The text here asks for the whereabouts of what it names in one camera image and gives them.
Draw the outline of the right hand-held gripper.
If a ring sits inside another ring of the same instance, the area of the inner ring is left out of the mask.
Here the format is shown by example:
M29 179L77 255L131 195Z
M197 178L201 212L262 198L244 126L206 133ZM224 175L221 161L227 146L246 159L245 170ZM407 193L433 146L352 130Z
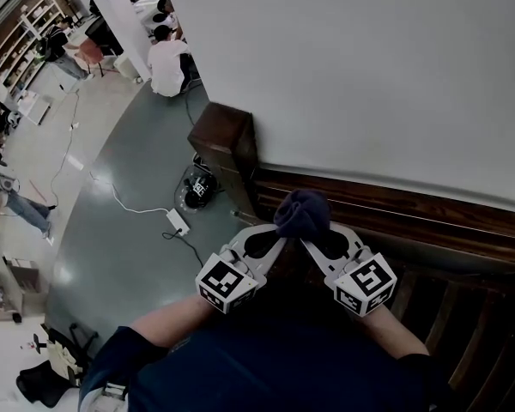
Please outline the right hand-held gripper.
M363 318L392 296L397 277L381 253L353 261L362 241L351 228L331 223L329 238L301 244L326 276L334 300L353 314Z

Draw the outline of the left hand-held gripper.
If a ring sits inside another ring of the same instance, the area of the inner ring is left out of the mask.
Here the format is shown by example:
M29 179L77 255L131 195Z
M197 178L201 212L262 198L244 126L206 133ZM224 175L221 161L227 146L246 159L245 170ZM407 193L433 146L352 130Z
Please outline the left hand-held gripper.
M241 230L219 254L213 253L198 273L199 295L224 314L242 306L265 285L265 275L287 241L277 234L274 224Z

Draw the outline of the dark purple cloth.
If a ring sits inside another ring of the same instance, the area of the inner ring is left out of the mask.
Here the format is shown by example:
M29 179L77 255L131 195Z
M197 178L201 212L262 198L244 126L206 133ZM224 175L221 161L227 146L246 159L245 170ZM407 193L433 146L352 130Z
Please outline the dark purple cloth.
M282 238L320 239L330 230L330 205L320 191L291 191L275 212L276 233Z

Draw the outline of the wooden stair handrail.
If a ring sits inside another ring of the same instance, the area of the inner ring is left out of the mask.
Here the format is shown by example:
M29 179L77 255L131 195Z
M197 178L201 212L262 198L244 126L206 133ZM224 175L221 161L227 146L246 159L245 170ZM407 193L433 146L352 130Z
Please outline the wooden stair handrail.
M323 192L397 274L393 314L441 365L464 412L515 412L515 212L417 192L257 169L247 186L270 220L296 189Z

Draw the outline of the person's right forearm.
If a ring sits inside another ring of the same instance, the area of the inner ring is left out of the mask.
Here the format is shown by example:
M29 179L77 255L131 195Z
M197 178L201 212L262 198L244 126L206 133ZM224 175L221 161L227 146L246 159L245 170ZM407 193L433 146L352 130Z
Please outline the person's right forearm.
M429 355L425 344L385 306L359 319L365 332L389 355L401 359L411 354Z

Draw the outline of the white power strip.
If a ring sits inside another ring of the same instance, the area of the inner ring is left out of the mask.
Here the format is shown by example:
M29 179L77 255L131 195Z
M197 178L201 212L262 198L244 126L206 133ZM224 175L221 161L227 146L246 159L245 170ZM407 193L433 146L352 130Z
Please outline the white power strip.
M186 236L186 234L190 232L190 227L176 209L170 209L167 211L167 219L173 225L176 234Z

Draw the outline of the round black floor robot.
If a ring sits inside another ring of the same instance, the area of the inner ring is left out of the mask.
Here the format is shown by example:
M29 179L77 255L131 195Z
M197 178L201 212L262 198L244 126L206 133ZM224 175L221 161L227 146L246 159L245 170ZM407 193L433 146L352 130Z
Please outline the round black floor robot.
M219 190L214 175L199 167L190 166L176 188L174 203L188 213L205 208Z

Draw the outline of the person's dark blue shirt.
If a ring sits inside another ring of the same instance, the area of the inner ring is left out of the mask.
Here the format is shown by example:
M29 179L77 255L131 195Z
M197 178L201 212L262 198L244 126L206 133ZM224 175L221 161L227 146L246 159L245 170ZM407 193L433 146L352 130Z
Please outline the person's dark blue shirt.
M109 384L126 412L457 412L434 359L394 358L357 329L302 318L231 315L173 348L128 327L95 356L79 412Z

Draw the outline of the white bin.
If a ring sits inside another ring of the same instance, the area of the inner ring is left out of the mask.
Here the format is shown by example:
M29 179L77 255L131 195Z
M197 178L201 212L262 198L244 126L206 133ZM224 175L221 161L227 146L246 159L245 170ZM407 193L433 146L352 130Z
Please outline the white bin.
M113 66L126 79L136 80L140 76L135 66L125 53L116 57L113 62Z

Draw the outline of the cardboard box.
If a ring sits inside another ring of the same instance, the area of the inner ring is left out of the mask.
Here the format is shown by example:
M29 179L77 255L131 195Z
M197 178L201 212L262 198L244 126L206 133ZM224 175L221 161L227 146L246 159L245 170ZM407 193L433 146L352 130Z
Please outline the cardboard box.
M2 256L6 271L4 285L13 307L22 316L45 313L48 284L34 261Z

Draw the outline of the black office chair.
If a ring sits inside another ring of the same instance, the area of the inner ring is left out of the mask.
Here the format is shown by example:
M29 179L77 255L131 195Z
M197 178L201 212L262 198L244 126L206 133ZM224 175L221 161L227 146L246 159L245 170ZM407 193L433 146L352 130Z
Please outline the black office chair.
M30 402L40 402L48 409L54 408L66 391L77 388L82 380L82 373L74 373L67 368L67 378L57 373L49 360L36 367L21 370L15 384L21 394Z

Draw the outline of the red chair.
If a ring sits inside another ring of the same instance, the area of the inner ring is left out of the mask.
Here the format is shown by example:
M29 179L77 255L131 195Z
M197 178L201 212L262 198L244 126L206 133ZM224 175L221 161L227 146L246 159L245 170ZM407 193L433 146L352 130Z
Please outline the red chair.
M100 75L104 75L104 71L101 66L101 62L104 59L103 52L90 38L85 39L80 44L76 57L85 63L88 68L88 72L91 72L92 68L97 66L99 68Z

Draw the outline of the white flat box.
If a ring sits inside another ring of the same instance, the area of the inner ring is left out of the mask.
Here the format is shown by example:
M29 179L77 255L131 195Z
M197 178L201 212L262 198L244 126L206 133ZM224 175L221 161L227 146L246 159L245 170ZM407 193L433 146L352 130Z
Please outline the white flat box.
M51 104L35 92L26 91L18 101L21 115L35 125L40 125Z

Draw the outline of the white storage shelf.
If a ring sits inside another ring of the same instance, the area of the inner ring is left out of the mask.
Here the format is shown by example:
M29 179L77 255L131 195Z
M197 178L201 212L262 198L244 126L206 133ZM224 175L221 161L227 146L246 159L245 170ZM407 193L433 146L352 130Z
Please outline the white storage shelf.
M44 65L38 58L39 39L64 12L56 0L39 0L23 12L0 44L0 82L16 100Z

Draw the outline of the dark wooden newel post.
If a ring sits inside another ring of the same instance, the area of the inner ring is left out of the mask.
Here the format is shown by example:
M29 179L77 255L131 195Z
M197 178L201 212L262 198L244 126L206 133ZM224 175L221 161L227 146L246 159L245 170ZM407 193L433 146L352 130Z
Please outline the dark wooden newel post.
M188 141L238 210L256 215L252 175L258 167L253 116L215 102L206 105Z

